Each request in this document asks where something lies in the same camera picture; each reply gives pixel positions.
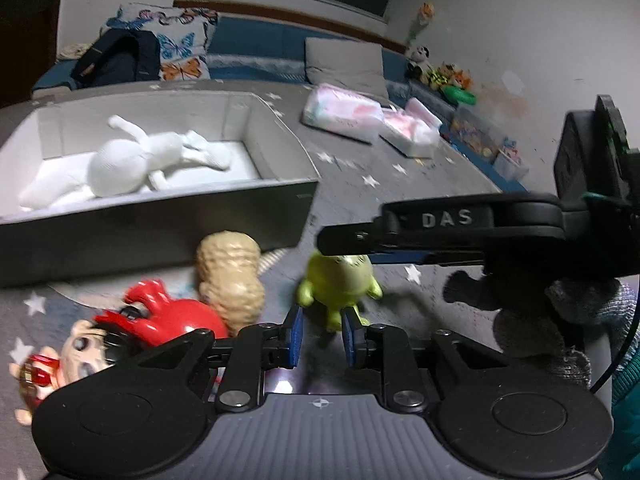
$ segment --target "green plush toy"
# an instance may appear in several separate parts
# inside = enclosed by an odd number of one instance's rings
[[[306,266],[306,277],[298,287],[298,303],[309,306],[316,300],[324,304],[327,331],[340,332],[340,311],[353,306],[360,316],[357,303],[364,294],[376,300],[382,297],[368,256],[322,256],[314,251]],[[369,324],[363,317],[360,321],[363,325]]]

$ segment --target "black cable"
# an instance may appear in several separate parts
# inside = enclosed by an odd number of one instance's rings
[[[611,360],[611,364],[609,367],[604,370],[604,373],[600,376],[600,378],[595,381],[593,386],[589,388],[589,391],[594,394],[599,389],[601,389],[602,385],[606,383],[609,378],[613,375],[613,372],[616,371],[618,365],[622,361],[622,358],[626,355],[626,352],[629,350],[631,343],[634,341],[634,337],[636,336],[636,332],[638,331],[638,325],[640,324],[640,308],[638,305],[640,304],[640,293],[638,294],[638,298],[636,299],[636,308],[634,310],[634,316],[631,320],[631,326],[629,327],[629,331],[626,333],[625,340],[622,342],[620,346],[620,350],[616,356]]]

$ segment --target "gray cushion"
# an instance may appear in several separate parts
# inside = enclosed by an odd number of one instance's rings
[[[356,92],[388,98],[382,75],[382,47],[363,41],[306,38],[306,77]]]

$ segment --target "sofa backrest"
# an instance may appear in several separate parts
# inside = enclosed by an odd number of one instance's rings
[[[304,61],[305,38],[309,37],[359,41],[290,23],[221,15],[209,53]],[[383,47],[382,63],[385,79],[405,82],[406,58],[402,54]]]

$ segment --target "panda plush toy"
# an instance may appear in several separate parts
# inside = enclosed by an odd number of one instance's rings
[[[404,76],[407,79],[420,79],[420,76],[432,71],[433,66],[429,63],[429,49],[425,46],[415,47],[409,54],[409,63]]]

